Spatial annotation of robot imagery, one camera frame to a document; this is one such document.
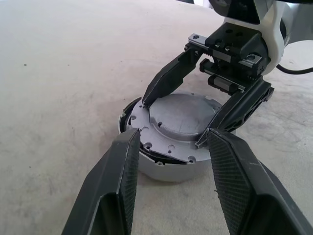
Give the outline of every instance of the round metal part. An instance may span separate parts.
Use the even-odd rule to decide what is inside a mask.
[[[121,115],[119,131],[141,131],[140,171],[157,180],[180,182],[208,169],[210,153],[195,143],[221,106],[193,93],[159,98],[149,109],[138,99]]]

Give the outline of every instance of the black cable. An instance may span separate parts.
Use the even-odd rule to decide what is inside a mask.
[[[288,74],[294,74],[294,75],[300,75],[300,74],[306,74],[313,72],[313,68],[308,68],[306,70],[289,70],[287,68],[284,68],[281,65],[277,65],[276,68],[278,68],[281,72],[288,73]]]

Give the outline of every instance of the cable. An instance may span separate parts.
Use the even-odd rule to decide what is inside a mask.
[[[294,74],[294,75],[300,75],[300,74],[306,74],[313,72],[313,68],[308,68],[306,70],[289,70],[287,68],[284,68],[281,65],[277,65],[276,68],[278,68],[281,72],[288,73],[288,74]]]

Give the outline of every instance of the carbon fiber finger pad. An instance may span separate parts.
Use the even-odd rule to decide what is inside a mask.
[[[208,146],[225,220],[230,234],[237,235],[249,206],[251,186],[227,142],[210,131]]]
[[[132,142],[127,155],[124,173],[122,176],[120,195],[122,200],[122,210],[125,215],[127,229],[126,234],[131,234],[133,214],[134,214],[134,204],[136,198],[136,187],[137,187],[137,170],[138,170],[138,160],[139,160],[139,141]]]

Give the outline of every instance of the gray ground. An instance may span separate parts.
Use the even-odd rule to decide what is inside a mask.
[[[223,19],[173,0],[0,1],[0,234],[61,233],[117,118],[196,32]],[[282,64],[312,66],[313,43]],[[195,71],[182,90],[227,96]],[[275,92],[238,135],[313,223],[313,76],[266,76]],[[134,235],[226,234],[212,170],[169,184],[139,174]]]

